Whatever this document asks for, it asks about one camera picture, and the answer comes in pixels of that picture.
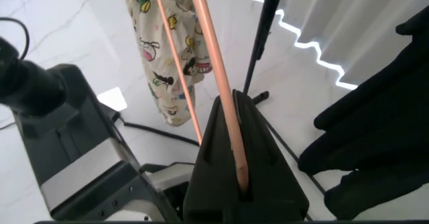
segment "white curtain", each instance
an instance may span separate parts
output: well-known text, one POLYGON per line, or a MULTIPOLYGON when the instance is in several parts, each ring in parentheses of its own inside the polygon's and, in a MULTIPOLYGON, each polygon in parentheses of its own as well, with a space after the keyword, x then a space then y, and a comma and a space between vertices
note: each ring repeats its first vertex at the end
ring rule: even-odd
POLYGON ((318 63, 340 73, 337 85, 353 89, 410 42, 395 27, 428 5, 429 0, 280 0, 278 14, 297 33, 296 46, 320 48, 318 63))

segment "copper tube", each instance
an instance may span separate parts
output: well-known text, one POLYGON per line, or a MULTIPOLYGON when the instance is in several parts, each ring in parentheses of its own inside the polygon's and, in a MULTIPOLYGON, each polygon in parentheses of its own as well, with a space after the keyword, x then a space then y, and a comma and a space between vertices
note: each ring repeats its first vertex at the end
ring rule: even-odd
POLYGON ((161 0, 156 0, 156 1, 158 2, 158 5, 160 6, 162 21, 164 22, 164 27, 165 27, 166 32, 167 32, 168 41, 169 41, 170 46, 171 46, 172 51, 173 51, 173 58, 174 58, 174 62, 176 63, 176 68, 177 68, 177 72, 179 74, 180 83, 181 83, 183 91, 185 93, 186 104, 188 104, 190 116, 192 118, 192 122, 193 122, 194 128, 195 128, 196 136, 197 136, 198 142, 201 146, 202 135, 201 135, 200 125, 198 124, 198 120, 196 118, 196 114, 194 111, 194 106, 192 105, 192 100, 190 98, 190 94, 188 91, 188 86, 186 85, 185 77, 184 77, 183 72, 182 72, 182 67, 180 66, 179 55, 178 55, 177 49, 175 47, 175 43, 174 43, 174 40, 172 37, 172 33, 168 27, 169 24, 168 24, 167 17, 166 17, 166 11, 164 10, 164 6, 162 5, 162 1, 161 0))
POLYGON ((227 73, 223 64, 221 50, 217 42, 215 29, 208 10, 206 0, 193 0, 194 6, 198 15, 198 20, 206 40, 208 47, 208 54, 212 63, 214 77, 216 78, 217 87, 221 96, 222 108, 225 113, 225 121, 227 123, 229 138, 231 141, 231 148, 234 154, 235 168, 237 171, 237 180, 239 188, 243 194, 247 192, 249 187, 249 167, 247 165, 246 154, 243 146, 243 138, 237 113, 229 86, 227 73))

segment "black cylinder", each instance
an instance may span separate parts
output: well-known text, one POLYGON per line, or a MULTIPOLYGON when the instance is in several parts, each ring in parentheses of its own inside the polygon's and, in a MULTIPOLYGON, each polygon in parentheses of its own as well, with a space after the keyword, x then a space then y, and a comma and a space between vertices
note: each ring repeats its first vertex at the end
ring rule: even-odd
POLYGON ((1 79, 0 103, 26 115, 46 115, 63 102, 60 78, 33 62, 16 60, 1 79))

